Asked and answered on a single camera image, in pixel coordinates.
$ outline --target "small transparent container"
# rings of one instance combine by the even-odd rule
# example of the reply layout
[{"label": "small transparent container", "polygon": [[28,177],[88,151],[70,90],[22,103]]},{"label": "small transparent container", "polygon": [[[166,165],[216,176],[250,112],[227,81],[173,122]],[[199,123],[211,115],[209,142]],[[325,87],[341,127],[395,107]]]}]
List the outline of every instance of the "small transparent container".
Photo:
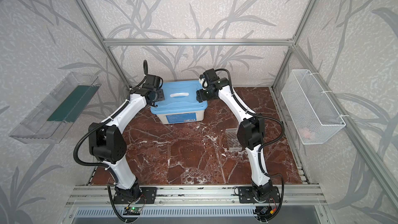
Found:
[{"label": "small transparent container", "polygon": [[240,145],[238,137],[236,136],[237,132],[237,128],[225,129],[229,152],[240,152],[242,150],[242,146]]},{"label": "small transparent container", "polygon": [[282,97],[303,144],[323,144],[346,126],[308,69],[293,69]]},{"label": "small transparent container", "polygon": [[26,144],[58,144],[98,88],[98,76],[71,72],[10,133]]}]

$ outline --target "white wire mesh basket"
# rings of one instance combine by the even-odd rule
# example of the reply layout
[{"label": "white wire mesh basket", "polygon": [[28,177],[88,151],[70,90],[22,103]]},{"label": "white wire mesh basket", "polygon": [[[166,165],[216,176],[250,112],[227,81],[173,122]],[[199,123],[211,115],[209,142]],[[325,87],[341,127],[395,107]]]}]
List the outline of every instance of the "white wire mesh basket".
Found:
[{"label": "white wire mesh basket", "polygon": [[314,75],[293,69],[282,97],[303,144],[323,144],[346,126]]}]

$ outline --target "metal grille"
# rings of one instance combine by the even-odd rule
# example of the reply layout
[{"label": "metal grille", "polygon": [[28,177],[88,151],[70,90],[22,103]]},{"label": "metal grille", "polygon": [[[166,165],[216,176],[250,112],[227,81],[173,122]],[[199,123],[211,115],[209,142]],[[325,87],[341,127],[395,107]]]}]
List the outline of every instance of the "metal grille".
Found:
[{"label": "metal grille", "polygon": [[[122,214],[123,207],[116,207]],[[161,207],[144,206],[142,217],[252,217],[254,206]],[[116,217],[111,207],[79,207],[76,218]]]},{"label": "metal grille", "polygon": [[282,97],[303,144],[323,144],[346,123],[313,74],[293,69]]}]

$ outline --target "black mounting plate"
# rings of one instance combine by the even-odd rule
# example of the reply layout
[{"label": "black mounting plate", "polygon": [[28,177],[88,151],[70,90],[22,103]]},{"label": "black mounting plate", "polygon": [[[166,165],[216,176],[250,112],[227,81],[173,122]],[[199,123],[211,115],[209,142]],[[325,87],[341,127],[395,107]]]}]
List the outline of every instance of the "black mounting plate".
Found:
[{"label": "black mounting plate", "polygon": [[[253,197],[252,193],[253,187],[238,187],[238,196],[240,203],[258,203]],[[275,203],[279,203],[281,197],[279,195],[278,187],[273,186],[271,192],[269,193],[269,197],[272,197],[275,200]],[[269,199],[267,198],[264,203],[269,203]]]},{"label": "black mounting plate", "polygon": [[[141,197],[138,202],[136,202],[135,204],[154,204],[155,203],[155,198],[156,198],[156,191],[157,188],[156,187],[140,187],[142,190],[142,195],[144,195],[145,197]],[[121,196],[115,195],[115,197],[113,198],[113,202],[115,204],[128,204],[127,201],[125,201]]]}]

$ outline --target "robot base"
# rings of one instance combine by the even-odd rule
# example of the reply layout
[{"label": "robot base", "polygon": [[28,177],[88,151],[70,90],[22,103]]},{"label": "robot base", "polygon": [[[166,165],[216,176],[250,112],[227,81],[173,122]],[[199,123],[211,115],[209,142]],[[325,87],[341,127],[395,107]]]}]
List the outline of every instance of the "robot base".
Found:
[{"label": "robot base", "polygon": [[[138,195],[140,197],[137,202],[132,202],[134,204],[154,204],[156,198],[156,187],[140,187],[141,192]],[[131,195],[126,195],[123,190],[117,190],[113,202],[115,204],[128,204],[129,202],[138,199],[138,197],[133,198]]]},{"label": "robot base", "polygon": [[[238,187],[238,195],[239,195],[239,202],[240,203],[259,203],[253,194],[253,187]],[[275,200],[275,203],[279,203],[281,200],[278,187],[273,186],[267,194],[264,203],[273,203],[273,200],[269,200],[269,197],[272,197]]]}]

